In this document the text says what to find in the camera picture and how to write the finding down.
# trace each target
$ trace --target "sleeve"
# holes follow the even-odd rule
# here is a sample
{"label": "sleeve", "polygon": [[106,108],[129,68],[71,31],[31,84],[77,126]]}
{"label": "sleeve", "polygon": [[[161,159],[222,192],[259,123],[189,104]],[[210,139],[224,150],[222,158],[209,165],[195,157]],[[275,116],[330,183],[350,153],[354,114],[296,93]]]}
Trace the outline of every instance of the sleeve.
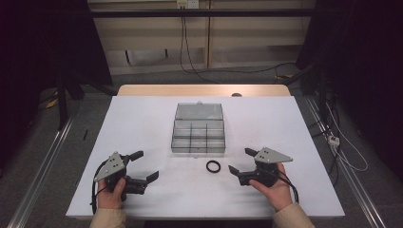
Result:
{"label": "sleeve", "polygon": [[288,205],[275,213],[274,222],[278,228],[314,228],[314,224],[297,203]]}
{"label": "sleeve", "polygon": [[98,208],[90,228],[125,228],[125,211],[121,209]]}

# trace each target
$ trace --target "dark curtain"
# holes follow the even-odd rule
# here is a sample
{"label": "dark curtain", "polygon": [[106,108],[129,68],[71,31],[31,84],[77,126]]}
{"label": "dark curtain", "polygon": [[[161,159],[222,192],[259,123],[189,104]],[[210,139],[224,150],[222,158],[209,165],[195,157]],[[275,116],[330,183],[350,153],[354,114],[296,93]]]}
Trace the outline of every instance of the dark curtain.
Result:
{"label": "dark curtain", "polygon": [[1,1],[0,34],[1,167],[24,137],[40,92],[56,87],[60,74],[75,84],[81,77],[112,82],[86,0]]}
{"label": "dark curtain", "polygon": [[[403,126],[401,4],[375,0],[335,3],[336,6],[331,6],[331,1],[317,1],[317,9],[340,8],[347,13],[338,44],[325,63],[327,80],[379,158],[403,180],[403,146],[399,133]],[[315,60],[335,22],[332,17],[313,18],[297,59],[299,67],[304,68]]]}

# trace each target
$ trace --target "clear plastic box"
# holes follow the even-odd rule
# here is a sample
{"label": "clear plastic box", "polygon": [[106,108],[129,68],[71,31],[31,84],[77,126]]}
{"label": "clear plastic box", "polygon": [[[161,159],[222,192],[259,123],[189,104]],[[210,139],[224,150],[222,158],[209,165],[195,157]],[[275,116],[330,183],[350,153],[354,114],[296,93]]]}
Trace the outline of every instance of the clear plastic box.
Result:
{"label": "clear plastic box", "polygon": [[221,104],[178,104],[171,148],[174,153],[224,153]]}

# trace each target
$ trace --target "black plastic part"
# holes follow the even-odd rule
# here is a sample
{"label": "black plastic part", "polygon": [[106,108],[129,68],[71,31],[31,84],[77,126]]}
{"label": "black plastic part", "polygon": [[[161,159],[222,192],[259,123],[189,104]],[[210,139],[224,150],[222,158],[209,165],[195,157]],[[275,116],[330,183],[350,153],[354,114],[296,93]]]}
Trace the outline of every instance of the black plastic part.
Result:
{"label": "black plastic part", "polygon": [[125,180],[124,194],[144,194],[145,188],[147,187],[147,180],[131,179],[129,176],[126,176]]}
{"label": "black plastic part", "polygon": [[[255,157],[259,152],[251,148],[245,148],[245,153]],[[256,169],[252,172],[240,172],[238,169],[228,165],[229,172],[237,176],[240,180],[240,185],[250,185],[250,180],[256,180],[267,187],[273,186],[278,180],[278,165],[276,163],[263,163],[255,161]]]}
{"label": "black plastic part", "polygon": [[231,165],[228,165],[228,167],[231,174],[238,177],[241,186],[250,185],[249,181],[255,180],[266,185],[267,187],[271,187],[278,180],[278,169],[276,164],[274,164],[274,166],[266,166],[266,169],[264,170],[257,168],[255,171],[252,172],[240,172],[238,169],[234,168]]}
{"label": "black plastic part", "polygon": [[142,156],[144,156],[144,152],[143,152],[143,150],[139,150],[136,153],[130,155],[130,160],[133,162],[133,161],[141,158]]}
{"label": "black plastic part", "polygon": [[121,178],[124,178],[126,176],[126,168],[120,170],[119,172],[116,172],[109,177],[105,178],[105,183],[107,186],[107,189],[109,189],[110,192],[113,192],[115,189],[116,184],[118,184],[118,181]]}
{"label": "black plastic part", "polygon": [[151,174],[150,176],[148,176],[148,177],[146,178],[147,183],[151,183],[151,182],[155,181],[159,176],[160,176],[160,172],[159,172],[159,171],[157,171],[157,172]]}
{"label": "black plastic part", "polygon": [[245,148],[245,153],[249,156],[255,157],[259,152],[251,148]]}
{"label": "black plastic part", "polygon": [[[208,165],[210,165],[210,163],[214,163],[214,164],[218,165],[219,168],[216,169],[216,170],[210,169],[210,167],[208,167]],[[208,170],[208,172],[210,172],[210,173],[218,173],[218,172],[220,172],[220,170],[221,170],[221,165],[219,164],[218,161],[210,160],[210,161],[208,161],[207,164],[205,165],[205,168],[206,168],[206,169]]]}

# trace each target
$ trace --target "cable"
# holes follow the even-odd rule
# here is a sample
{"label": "cable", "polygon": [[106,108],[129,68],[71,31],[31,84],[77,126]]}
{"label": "cable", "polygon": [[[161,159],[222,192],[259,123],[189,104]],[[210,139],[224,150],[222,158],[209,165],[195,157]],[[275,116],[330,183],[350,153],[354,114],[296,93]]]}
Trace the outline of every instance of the cable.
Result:
{"label": "cable", "polygon": [[358,153],[358,155],[359,155],[359,156],[362,158],[362,160],[365,162],[365,168],[357,168],[357,167],[353,166],[352,164],[350,164],[345,158],[343,158],[342,156],[340,156],[340,153],[336,150],[336,147],[333,145],[334,152],[339,156],[339,158],[340,158],[342,161],[344,161],[345,163],[347,163],[347,164],[348,164],[351,168],[353,168],[354,170],[356,170],[356,171],[365,171],[365,170],[367,170],[367,169],[368,169],[368,163],[367,163],[367,161],[365,160],[364,156],[363,156],[363,155],[359,152],[359,150],[347,139],[347,137],[344,136],[343,132],[341,132],[340,128],[338,127],[338,125],[337,125],[337,123],[336,123],[336,120],[335,120],[335,117],[334,117],[332,111],[330,112],[330,115],[331,115],[331,117],[332,117],[332,119],[333,119],[333,121],[334,121],[334,123],[335,123],[335,126],[336,126],[338,132],[340,133],[340,135],[347,141],[347,143],[349,143],[350,146],[353,147],[353,149]]}
{"label": "cable", "polygon": [[[192,71],[186,70],[186,69],[183,67],[183,64],[182,64],[183,38],[184,38],[184,40],[185,40],[185,42],[186,42],[187,57],[188,57],[188,59],[189,59],[190,65],[191,65],[191,67],[192,67],[192,69],[193,69]],[[281,67],[281,66],[284,66],[284,65],[295,65],[295,63],[291,63],[291,62],[290,62],[290,63],[278,64],[278,65],[276,65],[276,66],[271,66],[271,67],[265,68],[265,69],[250,70],[250,71],[229,70],[229,69],[207,69],[207,70],[200,70],[200,71],[197,71],[197,70],[194,68],[194,66],[193,66],[192,59],[190,58],[189,45],[188,45],[188,41],[187,41],[186,19],[185,19],[184,17],[182,17],[182,41],[181,41],[180,62],[181,62],[181,68],[182,68],[182,70],[183,70],[184,72],[190,73],[190,74],[196,74],[199,78],[201,78],[201,79],[203,79],[203,80],[205,80],[205,81],[207,81],[207,82],[209,82],[209,83],[214,83],[214,84],[218,84],[218,83],[215,82],[215,81],[212,81],[212,80],[205,79],[205,78],[203,78],[200,74],[201,74],[201,73],[207,73],[207,72],[260,73],[260,72],[264,72],[264,71],[268,71],[268,70],[274,69],[274,70],[276,71],[276,80],[275,80],[275,82],[274,82],[274,84],[275,84],[276,81],[277,81],[277,78],[278,78],[278,72],[277,72],[277,68],[278,68],[278,67]]]}
{"label": "cable", "polygon": [[[327,101],[329,101],[329,103],[332,104],[332,108],[331,108],[330,111],[331,111],[331,112],[333,112],[333,111],[336,112],[336,115],[337,115],[337,124],[340,125],[340,119],[339,119],[338,111],[337,111],[337,108],[336,108],[336,101],[335,101],[335,98],[333,98],[333,99],[331,99],[331,100],[327,100]],[[310,129],[310,128],[312,128],[315,124],[318,124],[318,123],[320,123],[320,122],[323,122],[323,120],[321,120],[321,117],[320,117],[320,119],[319,119],[316,123],[312,123],[312,124],[308,125],[307,127],[308,127],[308,129]],[[323,131],[320,131],[319,133],[316,133],[315,135],[311,135],[311,137],[314,138],[314,137],[316,137],[316,136],[323,135],[323,134],[325,134],[326,137],[327,137],[327,136],[328,136],[328,134],[327,134],[328,131],[331,130],[332,127],[333,127],[334,120],[331,119],[330,123],[329,123],[329,124],[327,124],[327,123],[328,123],[327,121],[326,121],[326,123],[323,123],[323,126],[324,126],[324,128],[325,128]]]}
{"label": "cable", "polygon": [[329,175],[330,177],[332,177],[333,168],[336,167],[336,179],[335,179],[335,182],[332,182],[332,186],[333,186],[333,187],[335,187],[335,186],[337,185],[337,181],[338,181],[338,165],[336,164],[337,157],[338,157],[338,154],[336,154],[335,156],[333,156],[332,165],[331,165],[331,168],[330,168],[329,171],[328,171],[328,175]]}
{"label": "cable", "polygon": [[200,79],[205,80],[206,82],[209,82],[209,83],[212,83],[212,84],[218,84],[218,83],[215,82],[215,81],[212,81],[212,80],[203,78],[203,77],[198,73],[198,71],[196,71],[196,69],[193,67],[192,59],[190,58],[190,53],[189,53],[189,45],[188,45],[188,43],[187,43],[186,19],[185,19],[184,17],[182,17],[182,41],[181,41],[181,55],[180,55],[180,58],[181,58],[181,68],[183,69],[183,71],[186,72],[186,73],[193,73],[193,72],[189,72],[189,71],[187,71],[186,69],[184,69],[183,64],[182,64],[183,37],[184,37],[184,39],[185,39],[185,41],[186,41],[187,57],[189,58],[189,62],[190,62],[190,65],[192,66],[193,72],[194,72]]}
{"label": "cable", "polygon": [[106,189],[106,186],[103,188],[103,189],[101,189],[101,190],[99,190],[98,192],[97,192],[97,194],[95,195],[95,197],[98,197],[98,194],[100,194],[102,191],[104,191]]}
{"label": "cable", "polygon": [[[95,171],[95,175],[94,175],[94,179],[95,177],[97,177],[98,173],[100,172],[102,166],[104,166],[106,164],[106,161],[103,161],[100,166],[98,166],[97,171]],[[91,203],[90,205],[92,206],[92,213],[95,215],[95,212],[97,212],[97,196],[98,194],[101,192],[99,191],[97,194],[95,194],[95,181],[92,181],[92,196],[91,196]]]}
{"label": "cable", "polygon": [[274,174],[274,173],[272,173],[270,171],[267,171],[267,170],[264,170],[264,169],[261,169],[261,171],[263,171],[264,173],[268,173],[271,176],[273,176],[273,177],[275,177],[275,178],[287,183],[293,189],[295,202],[299,203],[299,195],[298,195],[297,188],[291,183],[290,179],[287,177],[287,175],[285,175],[285,173],[283,173],[280,170],[278,170],[280,174],[284,175],[284,177],[285,177],[285,179],[284,179],[280,175],[276,175],[276,174]]}
{"label": "cable", "polygon": [[131,66],[131,63],[130,63],[130,58],[128,57],[128,53],[127,53],[127,50],[125,50],[125,57],[126,57],[126,61],[127,61],[127,63]]}

